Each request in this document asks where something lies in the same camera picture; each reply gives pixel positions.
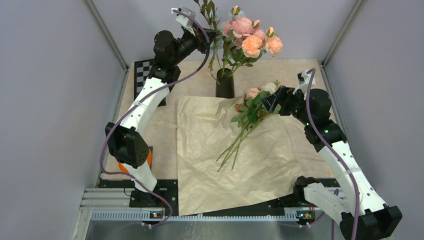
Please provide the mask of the black grey chessboard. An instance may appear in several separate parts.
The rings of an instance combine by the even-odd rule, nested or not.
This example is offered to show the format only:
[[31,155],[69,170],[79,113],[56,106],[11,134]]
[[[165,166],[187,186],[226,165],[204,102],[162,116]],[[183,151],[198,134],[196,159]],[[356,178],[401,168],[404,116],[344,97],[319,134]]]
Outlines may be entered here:
[[133,76],[133,98],[134,100],[138,97],[142,91],[146,79],[150,73],[152,66],[155,64],[155,60],[145,59],[134,62],[134,76]]

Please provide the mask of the pink orange blue flowers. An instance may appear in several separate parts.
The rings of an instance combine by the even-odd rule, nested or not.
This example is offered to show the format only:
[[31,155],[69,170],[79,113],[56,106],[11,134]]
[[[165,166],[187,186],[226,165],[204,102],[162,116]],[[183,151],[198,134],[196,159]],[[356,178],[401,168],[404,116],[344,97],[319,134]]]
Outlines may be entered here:
[[229,20],[223,23],[215,14],[211,14],[209,19],[211,26],[217,30],[208,66],[212,71],[214,63],[217,63],[219,69],[215,79],[229,78],[240,67],[252,67],[263,55],[275,57],[283,50],[283,42],[274,28],[262,29],[261,21],[245,16],[238,5],[232,7]]

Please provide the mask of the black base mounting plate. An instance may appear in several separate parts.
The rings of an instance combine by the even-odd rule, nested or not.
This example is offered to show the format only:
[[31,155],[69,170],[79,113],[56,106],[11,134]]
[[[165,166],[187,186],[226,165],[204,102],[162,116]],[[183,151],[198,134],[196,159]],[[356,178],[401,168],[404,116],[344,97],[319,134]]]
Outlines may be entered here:
[[[165,204],[148,195],[146,199],[134,190],[135,184],[131,180],[101,180],[99,188],[102,190],[122,189],[125,196],[133,198],[129,201],[131,208],[161,207]],[[212,194],[196,193],[193,199],[185,198],[183,192],[178,190],[178,181],[175,179],[159,179],[154,192],[167,200],[173,209],[173,216],[185,216],[183,207],[193,207],[199,203],[201,213],[206,217],[260,217],[260,216],[282,216],[293,208],[306,208],[311,213],[312,205],[306,201],[299,201],[292,193],[285,196],[273,198],[267,201],[249,204],[247,201],[234,198],[234,195],[225,191],[224,193],[213,192]]]

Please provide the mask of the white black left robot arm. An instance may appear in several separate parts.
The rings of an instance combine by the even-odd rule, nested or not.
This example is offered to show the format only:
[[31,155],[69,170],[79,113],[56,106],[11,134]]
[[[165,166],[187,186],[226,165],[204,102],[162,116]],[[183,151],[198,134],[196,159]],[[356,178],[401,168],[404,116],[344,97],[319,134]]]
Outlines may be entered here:
[[130,108],[115,123],[105,127],[108,150],[119,163],[121,174],[130,177],[134,183],[131,197],[149,207],[156,206],[164,198],[155,190],[158,180],[149,164],[150,148],[142,135],[159,104],[171,92],[174,85],[182,82],[179,63],[195,50],[209,57],[210,46],[218,33],[203,28],[196,20],[196,14],[186,8],[172,8],[183,34],[175,38],[168,30],[158,32],[154,37],[154,64],[137,98]]

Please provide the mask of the aluminium frame rail right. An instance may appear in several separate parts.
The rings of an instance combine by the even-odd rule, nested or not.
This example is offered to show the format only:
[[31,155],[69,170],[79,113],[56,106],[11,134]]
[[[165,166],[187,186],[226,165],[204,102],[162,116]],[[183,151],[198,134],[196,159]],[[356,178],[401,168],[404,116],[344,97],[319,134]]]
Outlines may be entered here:
[[340,44],[344,40],[346,34],[350,30],[352,24],[355,22],[357,16],[361,12],[364,5],[367,3],[367,0],[356,0],[349,14],[347,15],[341,29],[336,35],[336,38],[332,42],[329,50],[327,51],[324,59],[321,62],[322,68],[325,69],[329,62],[332,60],[336,50],[339,48]]

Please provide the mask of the orange curved toy track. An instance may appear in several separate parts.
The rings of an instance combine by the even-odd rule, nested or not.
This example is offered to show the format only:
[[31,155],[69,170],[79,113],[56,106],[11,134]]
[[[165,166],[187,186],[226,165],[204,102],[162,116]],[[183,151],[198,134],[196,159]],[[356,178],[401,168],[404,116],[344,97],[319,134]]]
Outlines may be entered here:
[[[146,161],[147,161],[147,164],[148,164],[148,166],[151,168],[151,165],[152,165],[152,160],[153,160],[153,151],[152,151],[152,148],[150,148],[149,149],[149,151],[148,151],[148,156],[147,156],[147,159],[146,159]],[[122,171],[122,172],[124,172],[124,173],[128,173],[128,170],[127,170],[127,168],[124,166],[124,164],[123,163],[118,163],[118,167],[119,167],[119,169]]]

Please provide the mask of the aluminium front frame rail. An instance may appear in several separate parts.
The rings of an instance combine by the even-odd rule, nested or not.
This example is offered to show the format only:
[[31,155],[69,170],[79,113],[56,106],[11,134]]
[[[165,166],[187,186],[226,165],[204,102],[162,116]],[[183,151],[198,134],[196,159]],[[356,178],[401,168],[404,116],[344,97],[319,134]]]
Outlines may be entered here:
[[138,192],[129,180],[101,181],[98,188],[84,191],[80,212],[72,238],[82,240],[88,232],[89,220],[123,220],[153,224],[167,221],[209,220],[275,220],[296,222],[299,226],[318,219],[318,206],[298,200],[294,194],[267,201],[246,201],[235,198],[229,191],[222,194],[195,194],[193,199],[183,196],[175,179],[161,179],[155,193]]

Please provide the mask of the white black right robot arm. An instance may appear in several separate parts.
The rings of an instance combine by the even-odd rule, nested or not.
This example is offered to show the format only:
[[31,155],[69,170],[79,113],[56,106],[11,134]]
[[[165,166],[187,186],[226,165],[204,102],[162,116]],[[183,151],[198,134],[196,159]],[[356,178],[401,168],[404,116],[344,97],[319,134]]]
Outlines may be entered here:
[[390,237],[403,215],[388,205],[372,187],[356,162],[347,137],[331,119],[329,94],[314,88],[315,69],[298,74],[296,88],[281,85],[262,100],[270,113],[292,116],[304,125],[308,142],[326,161],[341,190],[334,194],[314,177],[299,177],[293,200],[321,209],[338,226],[346,240],[382,240]]

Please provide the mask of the orange paper bouquet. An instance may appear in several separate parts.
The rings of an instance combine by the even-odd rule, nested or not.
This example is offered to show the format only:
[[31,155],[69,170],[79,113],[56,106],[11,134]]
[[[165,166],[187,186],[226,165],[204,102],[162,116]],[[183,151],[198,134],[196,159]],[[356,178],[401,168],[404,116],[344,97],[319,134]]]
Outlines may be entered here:
[[183,96],[177,103],[177,180],[183,197],[223,194],[260,202],[289,195],[300,176],[331,178],[329,165],[305,137],[304,125],[292,116],[266,117],[218,171],[217,160],[241,132],[231,119],[233,99]]

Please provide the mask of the aluminium frame rail left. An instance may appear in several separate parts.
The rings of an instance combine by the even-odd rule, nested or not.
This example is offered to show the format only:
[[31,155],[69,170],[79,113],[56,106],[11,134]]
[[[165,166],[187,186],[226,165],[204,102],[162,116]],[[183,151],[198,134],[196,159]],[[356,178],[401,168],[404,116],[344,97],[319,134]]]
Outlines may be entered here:
[[112,36],[111,32],[109,31],[109,28],[107,27],[105,21],[103,20],[102,15],[99,12],[95,2],[93,0],[83,0],[83,2],[86,5],[88,11],[90,12],[90,15],[92,16],[95,24],[99,28],[104,40],[106,41],[108,47],[112,51],[112,54],[116,58],[120,67],[124,71],[127,71],[129,69],[129,66],[126,63],[126,61],[123,57],[123,54],[121,53],[114,37]]

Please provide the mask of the small pink flower bunch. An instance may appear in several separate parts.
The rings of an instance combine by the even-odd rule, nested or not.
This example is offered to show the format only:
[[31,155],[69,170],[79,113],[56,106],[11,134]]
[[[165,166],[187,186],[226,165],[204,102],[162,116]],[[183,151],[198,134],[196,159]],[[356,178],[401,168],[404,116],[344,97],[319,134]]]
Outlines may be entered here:
[[226,163],[233,159],[231,168],[233,169],[238,158],[242,142],[252,133],[258,125],[267,117],[277,113],[281,107],[277,105],[276,110],[268,111],[262,100],[266,97],[270,97],[276,93],[280,86],[280,82],[275,80],[274,82],[266,83],[259,87],[249,88],[243,97],[242,103],[237,103],[234,107],[237,115],[231,119],[231,123],[237,123],[237,127],[240,128],[240,133],[236,139],[226,148],[216,159],[217,161],[222,160],[218,171],[220,171]]

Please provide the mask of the aluminium frame rail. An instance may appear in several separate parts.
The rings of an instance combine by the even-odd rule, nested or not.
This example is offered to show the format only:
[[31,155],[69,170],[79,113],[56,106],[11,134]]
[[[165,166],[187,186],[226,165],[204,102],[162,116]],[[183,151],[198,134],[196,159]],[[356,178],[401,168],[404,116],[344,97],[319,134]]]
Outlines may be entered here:
[[106,41],[108,47],[112,51],[112,54],[116,58],[120,67],[124,71],[127,71],[129,69],[129,66],[126,63],[126,61],[123,57],[123,54],[121,53],[114,37],[112,36],[111,32],[109,31],[109,28],[107,27],[105,21],[103,20],[102,15],[99,12],[95,2],[93,0],[83,0],[83,2],[86,5],[88,11],[90,12],[90,15],[92,16],[95,24],[99,28],[104,40]]
[[336,50],[339,48],[340,44],[344,40],[346,34],[350,30],[352,24],[355,22],[357,16],[361,12],[364,5],[367,3],[367,0],[356,0],[349,14],[347,15],[341,29],[336,35],[336,38],[332,42],[329,50],[327,51],[324,59],[321,62],[322,68],[325,69],[329,62],[332,60]]
[[89,220],[123,220],[153,224],[167,221],[209,220],[275,220],[296,222],[299,226],[318,219],[318,206],[298,200],[294,194],[267,201],[246,201],[235,198],[229,191],[222,194],[195,194],[193,199],[183,196],[175,179],[161,179],[155,193],[138,192],[129,180],[101,181],[98,188],[84,191],[80,212],[72,238],[82,240],[88,232]]

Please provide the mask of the black cylindrical vase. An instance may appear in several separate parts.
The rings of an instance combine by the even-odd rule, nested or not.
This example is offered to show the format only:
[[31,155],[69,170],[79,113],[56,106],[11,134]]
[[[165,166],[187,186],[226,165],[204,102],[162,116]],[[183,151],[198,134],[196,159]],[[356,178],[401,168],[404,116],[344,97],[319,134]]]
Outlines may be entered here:
[[234,77],[228,68],[220,69],[216,73],[215,97],[225,99],[235,97]]

